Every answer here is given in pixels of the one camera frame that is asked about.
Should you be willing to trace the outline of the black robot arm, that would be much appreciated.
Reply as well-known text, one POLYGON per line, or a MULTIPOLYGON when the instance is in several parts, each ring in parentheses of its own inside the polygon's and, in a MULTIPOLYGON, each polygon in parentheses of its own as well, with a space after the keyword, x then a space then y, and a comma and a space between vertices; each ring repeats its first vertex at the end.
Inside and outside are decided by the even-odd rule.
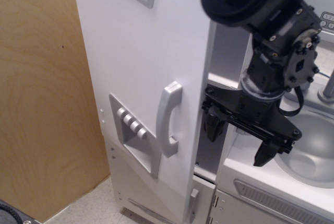
POLYGON ((205 130, 215 140, 224 123, 244 130, 262 143, 254 166, 289 153, 302 132, 289 118, 300 110, 280 108, 285 93, 294 91, 304 104, 301 86, 311 83, 320 42, 320 19, 304 0, 201 0, 208 17, 252 34, 253 54, 241 75, 240 90, 208 87, 202 109, 205 130))

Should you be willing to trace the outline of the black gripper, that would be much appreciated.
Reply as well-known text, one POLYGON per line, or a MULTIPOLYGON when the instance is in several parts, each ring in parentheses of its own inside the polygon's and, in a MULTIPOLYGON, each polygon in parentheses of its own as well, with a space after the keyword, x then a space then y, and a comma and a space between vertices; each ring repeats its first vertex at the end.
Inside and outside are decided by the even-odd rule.
POLYGON ((255 154, 255 167, 263 167, 276 154, 289 153, 302 132, 280 112, 277 102, 258 101, 242 90, 209 86, 202 108, 207 137, 214 142, 228 122, 262 140, 255 154))

